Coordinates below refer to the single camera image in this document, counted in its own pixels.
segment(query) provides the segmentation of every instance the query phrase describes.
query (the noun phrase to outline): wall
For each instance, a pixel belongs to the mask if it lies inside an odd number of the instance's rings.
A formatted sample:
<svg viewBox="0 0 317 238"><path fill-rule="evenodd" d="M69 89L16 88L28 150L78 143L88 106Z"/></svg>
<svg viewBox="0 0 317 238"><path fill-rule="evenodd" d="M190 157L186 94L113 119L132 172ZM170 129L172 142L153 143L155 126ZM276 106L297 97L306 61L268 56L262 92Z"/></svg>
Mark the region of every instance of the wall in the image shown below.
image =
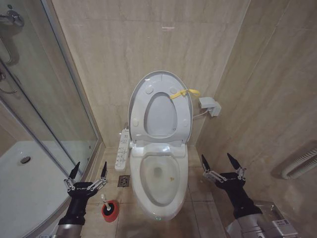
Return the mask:
<svg viewBox="0 0 317 238"><path fill-rule="evenodd" d="M249 0L53 0L106 146L117 146L136 84L167 70L213 96ZM194 100L194 114L200 112ZM204 117L194 121L194 145Z"/></svg>
<svg viewBox="0 0 317 238"><path fill-rule="evenodd" d="M226 152L247 167L246 192L273 201L302 237L316 236L317 170L296 180L277 175L287 158L317 139L317 2L251 1L197 142L212 169L229 172ZM213 195L227 226L232 208Z"/></svg>
<svg viewBox="0 0 317 238"><path fill-rule="evenodd" d="M0 102L0 156L20 140L32 140L32 137Z"/></svg>
<svg viewBox="0 0 317 238"><path fill-rule="evenodd" d="M16 143L16 140L0 125L0 157Z"/></svg>

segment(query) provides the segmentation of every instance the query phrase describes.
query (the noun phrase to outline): white electrical box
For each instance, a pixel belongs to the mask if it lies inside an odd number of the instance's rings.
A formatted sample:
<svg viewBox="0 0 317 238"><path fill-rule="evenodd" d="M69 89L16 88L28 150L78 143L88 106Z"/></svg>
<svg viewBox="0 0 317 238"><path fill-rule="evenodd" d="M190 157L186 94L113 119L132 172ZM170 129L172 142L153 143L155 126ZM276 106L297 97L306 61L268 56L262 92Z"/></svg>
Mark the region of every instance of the white electrical box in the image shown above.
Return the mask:
<svg viewBox="0 0 317 238"><path fill-rule="evenodd" d="M219 115L221 111L221 106L212 97L199 98L199 102L200 107L202 109L207 108L212 117L216 117L217 115Z"/></svg>

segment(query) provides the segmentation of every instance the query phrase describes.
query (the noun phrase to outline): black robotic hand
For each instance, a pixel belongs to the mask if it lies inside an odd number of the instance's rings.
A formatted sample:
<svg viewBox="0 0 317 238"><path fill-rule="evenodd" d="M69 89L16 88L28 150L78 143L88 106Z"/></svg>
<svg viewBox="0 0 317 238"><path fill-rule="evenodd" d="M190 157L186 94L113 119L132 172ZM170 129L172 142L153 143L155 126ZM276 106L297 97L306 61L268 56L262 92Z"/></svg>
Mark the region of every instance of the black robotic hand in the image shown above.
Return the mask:
<svg viewBox="0 0 317 238"><path fill-rule="evenodd" d="M245 168L241 167L239 162L229 153L227 153L227 155L236 172L218 174L210 169L209 164L202 155L205 170L204 177L213 181L217 187L226 191L234 207L233 215L236 219L251 214L261 214L260 208L254 205L253 201L243 189L246 183L246 179L244 178Z"/></svg>
<svg viewBox="0 0 317 238"><path fill-rule="evenodd" d="M64 179L67 187L67 193L72 198L68 206L66 215L60 219L58 225L73 224L84 225L86 214L86 205L88 199L94 196L106 183L107 162L105 162L101 177L92 182L74 182L77 175L80 162L70 172L68 179Z"/></svg>

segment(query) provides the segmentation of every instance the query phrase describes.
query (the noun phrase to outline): white flexible pipe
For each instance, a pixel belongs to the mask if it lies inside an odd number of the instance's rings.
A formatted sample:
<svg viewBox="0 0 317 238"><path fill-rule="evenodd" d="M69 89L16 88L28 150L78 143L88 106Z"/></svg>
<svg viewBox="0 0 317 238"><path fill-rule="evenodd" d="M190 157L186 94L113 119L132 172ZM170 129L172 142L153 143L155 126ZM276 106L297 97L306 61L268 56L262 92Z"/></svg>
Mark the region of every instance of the white flexible pipe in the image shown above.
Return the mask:
<svg viewBox="0 0 317 238"><path fill-rule="evenodd" d="M306 173L317 166L317 147L294 160L281 172L284 179L296 179L300 175Z"/></svg>
<svg viewBox="0 0 317 238"><path fill-rule="evenodd" d="M209 112L208 109L206 109L206 111L204 111L204 112L201 113L201 114L198 114L198 115L193 116L193 119L195 119L196 117L199 117L199 116L201 116L201 115L203 115L203 114L205 114L205 113L207 113L207 112Z"/></svg>

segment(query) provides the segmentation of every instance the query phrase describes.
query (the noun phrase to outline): toilet lid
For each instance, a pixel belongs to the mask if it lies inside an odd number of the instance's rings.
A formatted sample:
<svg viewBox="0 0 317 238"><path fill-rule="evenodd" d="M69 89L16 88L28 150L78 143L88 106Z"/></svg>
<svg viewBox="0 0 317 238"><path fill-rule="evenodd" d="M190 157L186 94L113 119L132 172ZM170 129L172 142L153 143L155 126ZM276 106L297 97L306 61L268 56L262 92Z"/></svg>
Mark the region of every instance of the toilet lid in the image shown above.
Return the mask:
<svg viewBox="0 0 317 238"><path fill-rule="evenodd" d="M167 71L146 75L134 89L129 103L129 128L134 143L185 143L192 129L189 94L170 99L184 83Z"/></svg>

